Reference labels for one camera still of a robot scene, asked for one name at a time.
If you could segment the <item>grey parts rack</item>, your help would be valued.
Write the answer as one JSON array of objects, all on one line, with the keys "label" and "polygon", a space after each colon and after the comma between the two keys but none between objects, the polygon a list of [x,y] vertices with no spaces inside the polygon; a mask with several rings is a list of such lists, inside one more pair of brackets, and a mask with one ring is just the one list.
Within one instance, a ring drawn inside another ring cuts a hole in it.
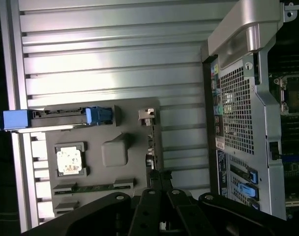
[{"label": "grey parts rack", "polygon": [[[61,216],[115,191],[133,195],[149,185],[150,167],[146,165],[147,133],[139,122],[138,111],[154,107],[156,98],[138,98],[103,102],[48,106],[46,110],[78,107],[110,107],[112,124],[46,132],[53,212]],[[79,174],[58,171],[57,151],[76,147],[81,152]],[[113,184],[111,191],[73,193],[72,187]]]}]

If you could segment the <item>green RAM stick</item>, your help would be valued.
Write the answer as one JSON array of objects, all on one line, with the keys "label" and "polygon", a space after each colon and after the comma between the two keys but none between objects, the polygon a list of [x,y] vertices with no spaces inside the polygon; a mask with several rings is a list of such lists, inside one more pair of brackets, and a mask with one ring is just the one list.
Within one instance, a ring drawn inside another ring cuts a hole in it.
[{"label": "green RAM stick", "polygon": [[100,192],[100,191],[111,191],[115,187],[113,184],[104,184],[104,185],[89,185],[89,186],[75,186],[72,187],[73,193],[85,193],[85,192]]}]

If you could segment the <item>silver CPU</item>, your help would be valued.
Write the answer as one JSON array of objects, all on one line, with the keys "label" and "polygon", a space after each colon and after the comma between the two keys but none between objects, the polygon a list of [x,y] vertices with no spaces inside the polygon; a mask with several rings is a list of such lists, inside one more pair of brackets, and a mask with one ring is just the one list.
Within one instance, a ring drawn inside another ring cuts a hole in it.
[{"label": "silver CPU", "polygon": [[76,147],[63,147],[57,151],[58,171],[63,175],[79,174],[82,170],[81,152]]}]

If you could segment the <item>CPU socket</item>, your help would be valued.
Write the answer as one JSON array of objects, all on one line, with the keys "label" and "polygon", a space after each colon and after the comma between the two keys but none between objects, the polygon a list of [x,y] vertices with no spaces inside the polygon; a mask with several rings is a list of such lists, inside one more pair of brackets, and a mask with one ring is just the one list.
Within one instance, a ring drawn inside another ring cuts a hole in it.
[{"label": "CPU socket", "polygon": [[274,79],[282,116],[299,115],[299,74]]}]

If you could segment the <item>green motherboard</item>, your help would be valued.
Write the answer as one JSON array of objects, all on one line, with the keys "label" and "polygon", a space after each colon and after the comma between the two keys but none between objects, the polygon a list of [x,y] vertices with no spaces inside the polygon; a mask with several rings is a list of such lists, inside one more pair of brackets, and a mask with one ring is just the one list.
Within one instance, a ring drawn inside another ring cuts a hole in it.
[{"label": "green motherboard", "polygon": [[269,74],[269,92],[274,97],[268,112],[269,157],[283,167],[286,218],[293,220],[299,216],[299,115],[282,116],[276,84],[273,82],[286,75]]}]

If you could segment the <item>silver hard disk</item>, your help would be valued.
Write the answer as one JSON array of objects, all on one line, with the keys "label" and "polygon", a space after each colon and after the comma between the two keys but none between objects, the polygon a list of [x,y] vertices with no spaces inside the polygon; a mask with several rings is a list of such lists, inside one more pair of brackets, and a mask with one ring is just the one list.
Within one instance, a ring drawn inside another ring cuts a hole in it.
[{"label": "silver hard disk", "polygon": [[32,127],[77,125],[83,123],[87,123],[86,112],[83,108],[32,111]]}]

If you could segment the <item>open PC case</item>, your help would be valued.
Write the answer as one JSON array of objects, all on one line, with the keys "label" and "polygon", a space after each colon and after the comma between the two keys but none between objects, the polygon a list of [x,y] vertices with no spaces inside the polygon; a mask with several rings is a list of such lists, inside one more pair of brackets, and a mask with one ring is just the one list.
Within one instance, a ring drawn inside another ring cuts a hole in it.
[{"label": "open PC case", "polygon": [[[211,190],[286,219],[283,167],[269,157],[269,74],[299,74],[299,0],[238,0],[202,45]],[[248,169],[258,172],[258,184]]]}]

